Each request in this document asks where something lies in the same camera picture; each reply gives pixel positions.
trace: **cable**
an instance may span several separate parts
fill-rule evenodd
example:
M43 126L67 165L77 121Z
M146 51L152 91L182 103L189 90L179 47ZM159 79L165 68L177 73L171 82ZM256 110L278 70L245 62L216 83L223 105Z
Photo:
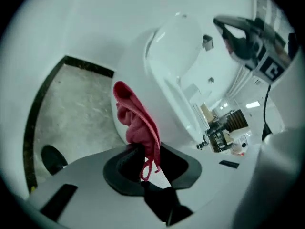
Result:
M267 105L267 100L268 100L270 89L271 89L271 85L268 86L268 90L267 90L265 101L264 101L264 114L263 114L263 117L264 117L265 124L264 124L264 129L263 129L263 134L262 134L262 140L264 140L265 137L268 136L269 134L272 134L272 131L270 130L270 128L269 128L269 126L268 126L268 124L266 122L266 105Z
M267 99L268 99L268 96L269 96L270 89L271 89L271 85L268 86L268 90L267 90L266 97L265 97L265 102L264 102L264 122L267 126L268 126L268 124L266 122L266 105L267 105Z

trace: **speckled floor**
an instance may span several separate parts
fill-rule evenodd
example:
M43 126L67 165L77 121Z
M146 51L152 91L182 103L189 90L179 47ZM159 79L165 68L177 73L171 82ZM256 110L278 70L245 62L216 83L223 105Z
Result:
M112 79L64 65L52 81L39 111L34 135L37 183L51 175L41 160L44 145L56 147L71 163L124 145L113 124Z

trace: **black slot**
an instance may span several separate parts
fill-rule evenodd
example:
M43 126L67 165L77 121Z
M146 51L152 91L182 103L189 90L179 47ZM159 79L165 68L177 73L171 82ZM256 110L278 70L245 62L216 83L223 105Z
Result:
M40 212L49 219L57 221L76 190L77 186L64 184L40 210Z
M146 204L166 226L192 215L193 212L189 208L180 204L173 187L161 189L150 182L142 182L141 185L145 189Z
M239 164L238 163L235 163L235 162L231 162L231 161L227 161L227 160L222 160L219 162L221 165L224 165L224 166L228 166L228 167L231 167L231 168L234 168L234 169L237 169Z

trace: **red cloth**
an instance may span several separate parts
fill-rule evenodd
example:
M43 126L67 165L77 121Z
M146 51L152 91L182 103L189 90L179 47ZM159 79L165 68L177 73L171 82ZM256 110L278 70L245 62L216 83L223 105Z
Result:
M113 94L118 103L118 119L123 125L129 126L126 131L128 143L141 143L145 147L145 157L140 178L148 181L152 171L153 161L160 171L160 137L156 123L146 112L144 106L124 82L117 82L113 87ZM143 171L149 167L147 177L143 177Z

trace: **ceiling light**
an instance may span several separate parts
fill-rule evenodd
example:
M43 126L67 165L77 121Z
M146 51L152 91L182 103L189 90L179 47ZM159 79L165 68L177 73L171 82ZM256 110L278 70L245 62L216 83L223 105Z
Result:
M251 109L251 108L254 108L254 107L258 107L258 106L260 106L258 101L250 103L250 104L246 104L247 109Z

